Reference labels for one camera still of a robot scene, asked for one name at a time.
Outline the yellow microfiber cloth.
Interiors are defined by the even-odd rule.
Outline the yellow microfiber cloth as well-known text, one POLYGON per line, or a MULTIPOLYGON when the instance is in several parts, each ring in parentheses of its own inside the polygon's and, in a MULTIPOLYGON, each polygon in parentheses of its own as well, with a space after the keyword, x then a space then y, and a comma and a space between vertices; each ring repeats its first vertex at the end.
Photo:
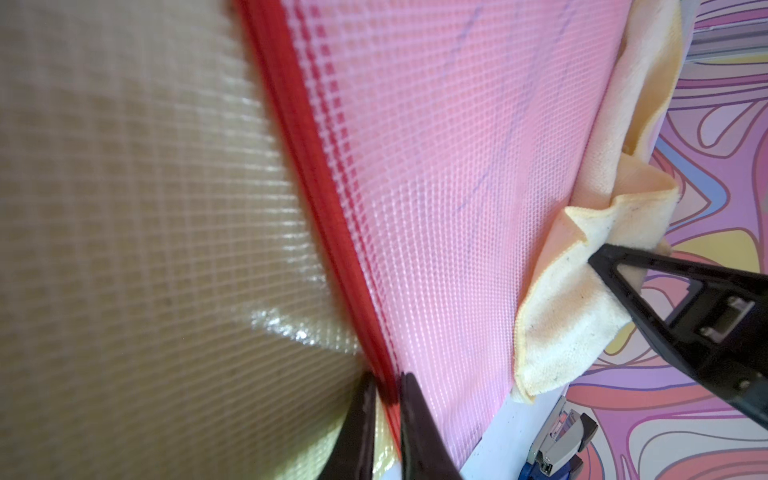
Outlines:
POLYGON ((679 187, 650 158, 685 48, 680 2, 632 4, 570 203, 553 220, 517 311, 519 402, 581 376, 630 320, 590 257, 608 244, 666 250, 679 187))

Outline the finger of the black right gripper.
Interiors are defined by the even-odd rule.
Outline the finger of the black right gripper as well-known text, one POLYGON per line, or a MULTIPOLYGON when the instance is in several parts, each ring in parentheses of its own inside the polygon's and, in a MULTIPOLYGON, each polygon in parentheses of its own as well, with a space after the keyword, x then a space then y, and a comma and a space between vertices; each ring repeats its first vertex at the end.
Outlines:
POLYGON ((766 275, 611 244, 588 263, 664 361, 767 425, 766 275), (680 280, 686 292, 660 315, 630 284, 632 268, 680 280))

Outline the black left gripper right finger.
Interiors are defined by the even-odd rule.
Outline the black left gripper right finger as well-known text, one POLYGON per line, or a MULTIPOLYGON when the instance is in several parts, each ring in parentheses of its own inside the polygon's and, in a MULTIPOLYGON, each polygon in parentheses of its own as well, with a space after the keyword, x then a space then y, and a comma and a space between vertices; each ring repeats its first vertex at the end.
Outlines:
POLYGON ((400 378, 402 478, 461 480, 413 373, 400 378))

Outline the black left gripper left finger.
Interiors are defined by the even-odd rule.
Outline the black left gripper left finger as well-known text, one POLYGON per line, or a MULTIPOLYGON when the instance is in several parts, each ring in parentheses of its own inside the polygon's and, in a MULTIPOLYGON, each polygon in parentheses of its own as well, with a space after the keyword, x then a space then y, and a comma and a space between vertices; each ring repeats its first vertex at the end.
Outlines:
POLYGON ((376 432, 377 384, 366 372, 356 390, 318 480, 371 480, 376 432))

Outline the pale yellow document bag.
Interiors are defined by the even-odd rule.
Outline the pale yellow document bag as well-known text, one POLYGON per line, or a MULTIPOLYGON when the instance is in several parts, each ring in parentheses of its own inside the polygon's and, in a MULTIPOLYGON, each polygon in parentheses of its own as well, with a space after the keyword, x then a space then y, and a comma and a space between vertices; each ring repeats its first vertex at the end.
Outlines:
POLYGON ((1 475, 313 479, 362 364, 230 1, 1 5, 1 475))

